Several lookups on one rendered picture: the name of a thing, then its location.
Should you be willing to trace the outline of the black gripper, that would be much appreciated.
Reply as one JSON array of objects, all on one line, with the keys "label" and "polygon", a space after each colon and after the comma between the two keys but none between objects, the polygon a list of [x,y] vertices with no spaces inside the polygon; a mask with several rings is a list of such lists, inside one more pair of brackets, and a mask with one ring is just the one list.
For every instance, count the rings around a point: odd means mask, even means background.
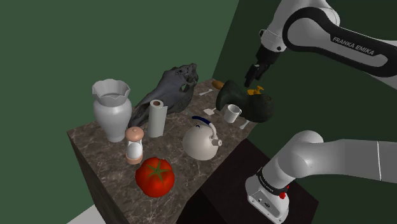
[{"label": "black gripper", "polygon": [[261,45],[256,53],[256,64],[252,64],[245,75],[244,86],[249,87],[254,79],[260,80],[268,66],[274,64],[280,54]]}]

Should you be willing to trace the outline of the red tomato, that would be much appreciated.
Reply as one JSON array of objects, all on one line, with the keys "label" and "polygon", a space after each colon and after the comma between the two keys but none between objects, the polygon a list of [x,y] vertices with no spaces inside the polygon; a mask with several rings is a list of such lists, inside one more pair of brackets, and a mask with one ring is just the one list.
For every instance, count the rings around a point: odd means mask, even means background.
[{"label": "red tomato", "polygon": [[168,161],[152,157],[136,170],[135,180],[145,195],[162,197],[174,186],[175,176]]}]

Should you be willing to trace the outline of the pink and white salt shaker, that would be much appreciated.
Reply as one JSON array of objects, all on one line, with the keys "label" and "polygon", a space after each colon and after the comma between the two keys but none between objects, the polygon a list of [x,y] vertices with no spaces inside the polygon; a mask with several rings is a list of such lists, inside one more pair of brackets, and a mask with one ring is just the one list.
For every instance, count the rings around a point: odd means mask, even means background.
[{"label": "pink and white salt shaker", "polygon": [[131,165],[139,164],[143,159],[143,129],[140,127],[128,128],[125,132],[125,137],[128,140],[125,154],[127,163]]}]

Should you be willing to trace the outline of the white paper towel roll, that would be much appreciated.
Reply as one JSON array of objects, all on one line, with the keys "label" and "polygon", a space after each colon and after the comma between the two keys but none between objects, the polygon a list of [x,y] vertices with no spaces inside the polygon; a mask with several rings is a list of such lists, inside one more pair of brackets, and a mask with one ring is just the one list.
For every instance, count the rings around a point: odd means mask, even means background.
[{"label": "white paper towel roll", "polygon": [[150,102],[148,118],[149,137],[160,137],[163,135],[167,109],[168,107],[161,100],[154,99]]}]

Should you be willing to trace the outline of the dark green curved sculpture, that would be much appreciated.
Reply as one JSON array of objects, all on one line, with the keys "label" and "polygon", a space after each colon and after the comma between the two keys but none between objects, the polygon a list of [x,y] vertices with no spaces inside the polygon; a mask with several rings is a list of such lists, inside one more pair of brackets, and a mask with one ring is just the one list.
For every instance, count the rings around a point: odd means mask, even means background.
[{"label": "dark green curved sculpture", "polygon": [[262,123],[274,115],[274,102],[269,95],[248,95],[233,80],[228,80],[216,98],[216,109],[221,111],[226,104],[234,104],[241,110],[241,116],[250,122]]}]

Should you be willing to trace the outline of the white scalloped vase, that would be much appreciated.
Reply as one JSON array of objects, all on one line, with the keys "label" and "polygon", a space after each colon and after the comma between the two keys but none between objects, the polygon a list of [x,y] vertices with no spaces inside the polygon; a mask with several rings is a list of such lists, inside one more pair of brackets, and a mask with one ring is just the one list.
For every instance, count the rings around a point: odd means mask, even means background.
[{"label": "white scalloped vase", "polygon": [[92,85],[93,112],[108,141],[120,142],[132,115],[130,87],[122,80],[106,79]]}]

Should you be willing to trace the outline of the white cup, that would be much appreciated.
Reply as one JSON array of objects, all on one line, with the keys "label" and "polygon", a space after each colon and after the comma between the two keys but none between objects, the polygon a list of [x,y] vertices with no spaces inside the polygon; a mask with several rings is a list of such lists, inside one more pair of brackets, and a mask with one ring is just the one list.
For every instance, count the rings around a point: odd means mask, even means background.
[{"label": "white cup", "polygon": [[242,113],[242,110],[240,107],[234,105],[234,104],[229,104],[226,108],[225,114],[224,114],[224,120],[227,123],[233,123],[236,121],[237,117]]}]

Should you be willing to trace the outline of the dark grey animal skull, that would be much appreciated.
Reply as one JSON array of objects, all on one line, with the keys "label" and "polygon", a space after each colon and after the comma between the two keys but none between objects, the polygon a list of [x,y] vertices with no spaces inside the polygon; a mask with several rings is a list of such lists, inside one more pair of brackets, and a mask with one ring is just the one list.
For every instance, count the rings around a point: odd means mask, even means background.
[{"label": "dark grey animal skull", "polygon": [[135,106],[128,128],[140,127],[148,121],[150,102],[155,99],[167,106],[167,114],[185,110],[193,97],[198,80],[197,65],[194,63],[164,71],[156,88]]}]

